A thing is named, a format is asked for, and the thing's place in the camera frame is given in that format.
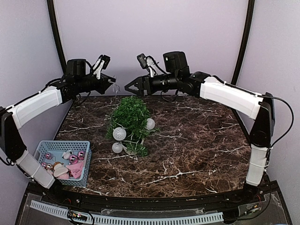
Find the small green christmas tree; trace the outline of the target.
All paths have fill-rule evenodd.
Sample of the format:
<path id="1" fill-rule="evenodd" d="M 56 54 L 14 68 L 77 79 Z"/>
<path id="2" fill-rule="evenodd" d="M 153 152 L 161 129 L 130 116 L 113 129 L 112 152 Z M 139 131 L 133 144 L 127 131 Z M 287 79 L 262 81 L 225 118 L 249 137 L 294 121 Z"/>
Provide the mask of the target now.
<path id="1" fill-rule="evenodd" d="M 106 138 L 113 139 L 112 135 L 108 134 L 112 131 L 110 128 L 111 119 L 116 120 L 125 127 L 133 126 L 137 128 L 138 125 L 141 125 L 143 128 L 147 118 L 150 118 L 150 111 L 141 98 L 136 96 L 124 97 L 110 115 Z"/>

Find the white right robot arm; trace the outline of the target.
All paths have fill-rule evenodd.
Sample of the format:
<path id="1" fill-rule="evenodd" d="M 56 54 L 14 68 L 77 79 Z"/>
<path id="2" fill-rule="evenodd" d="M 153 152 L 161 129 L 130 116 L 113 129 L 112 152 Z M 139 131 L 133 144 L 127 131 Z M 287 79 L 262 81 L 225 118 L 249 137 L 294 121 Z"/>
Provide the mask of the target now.
<path id="1" fill-rule="evenodd" d="M 163 55 L 165 70 L 160 69 L 152 56 L 137 55 L 141 68 L 148 71 L 125 86 L 125 90 L 138 96 L 176 90 L 195 98 L 210 100 L 225 105 L 253 121 L 248 134 L 251 155 L 246 176 L 247 187 L 240 191 L 239 199 L 250 203 L 257 196 L 256 187 L 261 183 L 268 166 L 268 154 L 275 126 L 274 101 L 269 93 L 260 94 L 223 81 L 216 75 L 205 72 L 191 73 L 186 55 L 182 51 Z"/>

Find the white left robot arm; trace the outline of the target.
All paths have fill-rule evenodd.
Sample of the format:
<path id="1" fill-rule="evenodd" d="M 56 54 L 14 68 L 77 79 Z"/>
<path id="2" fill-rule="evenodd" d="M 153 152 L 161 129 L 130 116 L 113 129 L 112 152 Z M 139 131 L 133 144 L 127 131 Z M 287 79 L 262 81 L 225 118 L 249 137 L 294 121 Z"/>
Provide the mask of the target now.
<path id="1" fill-rule="evenodd" d="M 83 93 L 105 94 L 116 79 L 103 73 L 111 61 L 101 54 L 94 64 L 86 59 L 67 61 L 66 70 L 59 78 L 47 82 L 36 93 L 17 103 L 0 108 L 0 149 L 6 166 L 17 166 L 30 179 L 48 189 L 48 197 L 55 204 L 66 201 L 66 193 L 54 186 L 58 180 L 46 171 L 33 156 L 23 139 L 23 129 L 47 111 L 76 99 Z"/>

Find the white ball string lights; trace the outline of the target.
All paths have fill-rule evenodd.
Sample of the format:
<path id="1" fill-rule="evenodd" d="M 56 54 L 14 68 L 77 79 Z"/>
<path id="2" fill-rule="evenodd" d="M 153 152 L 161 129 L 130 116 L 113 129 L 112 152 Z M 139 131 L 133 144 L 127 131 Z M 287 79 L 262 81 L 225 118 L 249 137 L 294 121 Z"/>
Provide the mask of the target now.
<path id="1" fill-rule="evenodd" d="M 155 132 L 155 121 L 152 118 L 147 118 L 144 127 L 138 125 L 137 128 L 125 127 L 116 120 L 111 119 L 110 128 L 111 134 L 115 142 L 112 144 L 114 153 L 125 151 L 128 155 L 136 155 L 145 157 L 148 155 L 148 149 L 144 146 L 145 138 Z"/>

